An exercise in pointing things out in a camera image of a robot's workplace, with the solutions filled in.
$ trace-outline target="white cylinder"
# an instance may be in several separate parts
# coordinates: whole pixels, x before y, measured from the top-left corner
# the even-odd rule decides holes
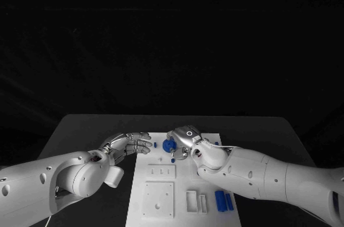
[[[124,170],[123,168],[120,168],[118,166],[111,166],[110,167],[110,172],[108,172],[108,176],[106,178],[106,184],[113,187],[117,188],[120,181],[123,179],[124,176]]]

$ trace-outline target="blue object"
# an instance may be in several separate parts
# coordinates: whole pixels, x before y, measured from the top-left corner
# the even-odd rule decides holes
[[[221,212],[228,211],[225,192],[224,191],[216,191],[215,192],[215,197],[216,197],[218,211],[221,211]]]
[[[234,208],[232,199],[231,199],[231,195],[229,194],[226,194],[226,199],[228,199],[228,208],[229,208],[231,211],[234,211],[235,208]]]
[[[166,139],[163,142],[163,149],[166,152],[172,152],[172,148],[177,149],[177,143],[175,142],[173,139],[170,140]]]

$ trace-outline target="robotic hand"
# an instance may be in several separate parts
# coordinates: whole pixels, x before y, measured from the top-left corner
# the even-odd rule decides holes
[[[208,182],[247,198],[290,203],[333,227],[344,227],[344,168],[297,165],[238,146],[215,145],[192,125],[170,131],[172,138],[173,158],[190,155]]]
[[[29,227],[93,196],[117,188],[127,155],[150,153],[147,132],[117,133],[93,151],[77,151],[0,169],[0,226]]]

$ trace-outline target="black background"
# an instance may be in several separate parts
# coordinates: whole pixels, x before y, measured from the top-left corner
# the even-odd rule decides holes
[[[0,165],[72,113],[281,116],[342,167],[343,1],[2,0]]]

